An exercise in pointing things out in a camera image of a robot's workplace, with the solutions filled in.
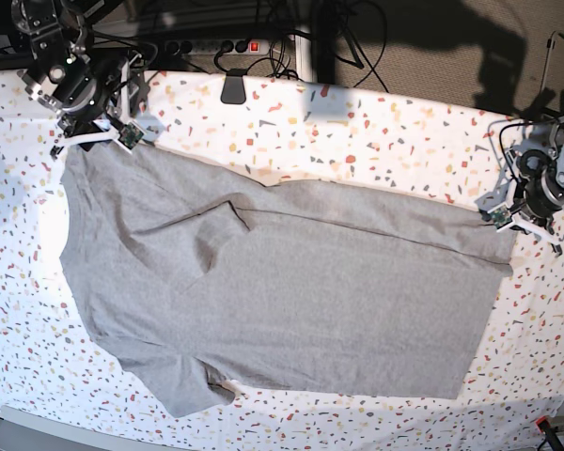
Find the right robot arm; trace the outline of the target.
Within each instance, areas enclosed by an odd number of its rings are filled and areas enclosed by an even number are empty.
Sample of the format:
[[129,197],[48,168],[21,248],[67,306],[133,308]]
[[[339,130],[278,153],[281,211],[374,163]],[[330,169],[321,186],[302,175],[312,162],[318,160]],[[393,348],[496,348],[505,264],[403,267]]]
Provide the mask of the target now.
[[117,1],[14,1],[15,27],[29,38],[33,62],[23,73],[31,99],[51,110],[63,149],[89,151],[113,142],[131,152],[145,133],[134,116],[141,101],[144,73],[156,59],[157,45],[95,30]]

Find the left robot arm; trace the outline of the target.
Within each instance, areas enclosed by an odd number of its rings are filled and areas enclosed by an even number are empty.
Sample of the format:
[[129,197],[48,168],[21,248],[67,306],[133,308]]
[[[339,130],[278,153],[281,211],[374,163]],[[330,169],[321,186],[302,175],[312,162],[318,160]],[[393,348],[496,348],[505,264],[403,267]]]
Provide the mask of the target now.
[[564,112],[503,125],[495,151],[499,180],[476,201],[482,220],[498,233],[532,234],[560,256],[554,221],[564,212]]

